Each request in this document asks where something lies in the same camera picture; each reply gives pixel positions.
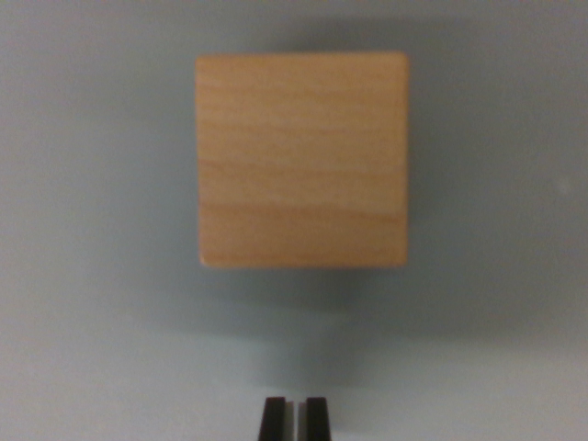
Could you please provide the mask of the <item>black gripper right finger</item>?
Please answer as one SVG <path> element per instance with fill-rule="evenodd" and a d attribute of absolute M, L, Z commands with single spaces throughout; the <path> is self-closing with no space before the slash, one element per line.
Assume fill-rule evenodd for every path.
<path fill-rule="evenodd" d="M 298 407 L 298 441 L 331 441 L 332 433 L 327 400 L 309 397 Z"/>

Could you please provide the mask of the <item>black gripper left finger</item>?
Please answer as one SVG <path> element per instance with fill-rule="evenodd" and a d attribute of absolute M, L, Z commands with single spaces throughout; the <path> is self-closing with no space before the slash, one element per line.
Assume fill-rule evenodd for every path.
<path fill-rule="evenodd" d="M 293 441 L 295 437 L 294 404 L 285 397 L 265 400 L 258 441 Z"/>

